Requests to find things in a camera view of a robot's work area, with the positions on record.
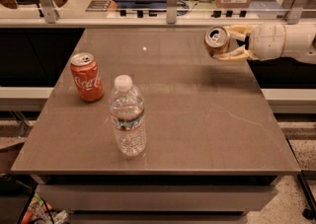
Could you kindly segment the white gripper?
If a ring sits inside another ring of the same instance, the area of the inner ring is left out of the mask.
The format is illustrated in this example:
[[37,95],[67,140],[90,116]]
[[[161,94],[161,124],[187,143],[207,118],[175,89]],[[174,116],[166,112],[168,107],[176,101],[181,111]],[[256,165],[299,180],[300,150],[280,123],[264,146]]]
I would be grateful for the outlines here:
[[249,38],[249,50],[240,46],[234,50],[216,53],[212,58],[219,61],[253,59],[272,60],[280,58],[284,48],[285,29],[283,25],[265,23],[252,25],[225,26],[224,29],[233,39],[245,41]]

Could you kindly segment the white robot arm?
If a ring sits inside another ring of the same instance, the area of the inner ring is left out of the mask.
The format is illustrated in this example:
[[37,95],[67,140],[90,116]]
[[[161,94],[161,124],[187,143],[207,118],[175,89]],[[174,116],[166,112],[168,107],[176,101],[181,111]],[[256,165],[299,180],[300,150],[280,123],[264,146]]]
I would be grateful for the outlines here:
[[315,36],[312,24],[214,26],[205,33],[204,45],[208,54],[219,61],[289,57],[314,64]]

